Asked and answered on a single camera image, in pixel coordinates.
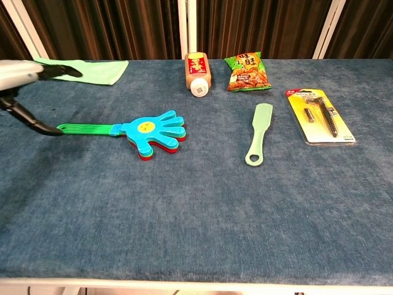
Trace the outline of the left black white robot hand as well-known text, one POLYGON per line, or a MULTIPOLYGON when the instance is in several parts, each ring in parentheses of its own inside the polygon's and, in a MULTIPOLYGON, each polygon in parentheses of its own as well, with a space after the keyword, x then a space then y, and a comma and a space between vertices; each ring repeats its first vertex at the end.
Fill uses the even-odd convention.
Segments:
POLYGON ((1 109, 42 135, 63 135, 60 129, 50 127, 37 120, 31 112, 15 100, 20 87, 38 80, 49 80, 63 75, 82 77, 80 71, 67 65, 43 65, 25 60, 1 60, 1 109))

